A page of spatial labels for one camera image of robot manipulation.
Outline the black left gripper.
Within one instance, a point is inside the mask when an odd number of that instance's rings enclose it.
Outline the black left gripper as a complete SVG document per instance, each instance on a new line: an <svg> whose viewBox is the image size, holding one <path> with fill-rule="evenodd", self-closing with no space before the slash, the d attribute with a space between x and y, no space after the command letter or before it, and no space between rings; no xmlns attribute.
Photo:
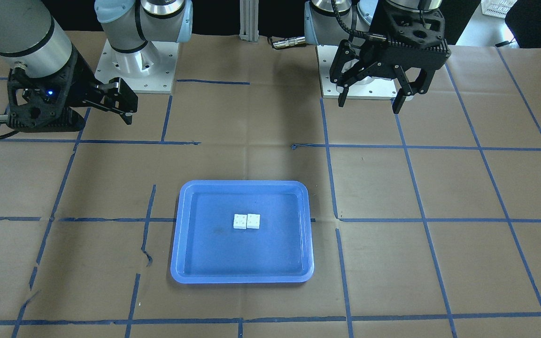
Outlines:
<svg viewBox="0 0 541 338"><path fill-rule="evenodd" d="M329 71L343 108L349 89L365 77L396 79L400 90L392 111L399 114L409 96L426 94L434 73L445 65L451 50L445 40L440 0L380 0L367 31L346 25L337 2L330 2L340 28L363 44L342 40Z"/></svg>

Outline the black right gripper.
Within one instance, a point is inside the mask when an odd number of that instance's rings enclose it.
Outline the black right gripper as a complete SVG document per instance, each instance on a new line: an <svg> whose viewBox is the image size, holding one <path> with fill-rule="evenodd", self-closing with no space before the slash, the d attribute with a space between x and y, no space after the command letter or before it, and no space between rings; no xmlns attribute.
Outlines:
<svg viewBox="0 0 541 338"><path fill-rule="evenodd" d="M73 47L68 62L45 77L29 77L28 65L15 62L7 80L7 126L16 132L78 132L85 119L75 108L93 107L118 114L132 124L138 96L120 77L97 80Z"/></svg>

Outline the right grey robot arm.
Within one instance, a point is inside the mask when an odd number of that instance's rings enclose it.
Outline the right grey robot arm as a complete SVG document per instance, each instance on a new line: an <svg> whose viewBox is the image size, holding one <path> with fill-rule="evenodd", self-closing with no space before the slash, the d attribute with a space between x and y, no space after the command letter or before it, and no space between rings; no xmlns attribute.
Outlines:
<svg viewBox="0 0 541 338"><path fill-rule="evenodd" d="M0 58L9 66L0 139L79 132L85 126L79 107L109 111L131 125L138 96L127 80L163 71L156 43L186 43L193 32L191 0L97 0L94 10L116 69L107 83L96 78L43 2L0 0Z"/></svg>

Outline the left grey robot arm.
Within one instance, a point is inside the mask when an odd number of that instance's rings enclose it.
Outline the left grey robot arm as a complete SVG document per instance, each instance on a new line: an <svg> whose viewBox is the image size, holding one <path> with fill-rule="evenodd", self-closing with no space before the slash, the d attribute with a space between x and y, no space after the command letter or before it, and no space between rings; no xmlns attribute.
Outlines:
<svg viewBox="0 0 541 338"><path fill-rule="evenodd" d="M364 79L397 80L398 114L408 98L427 94L436 71L451 56L440 0L309 0L304 5L307 44L336 46L329 81L343 107Z"/></svg>

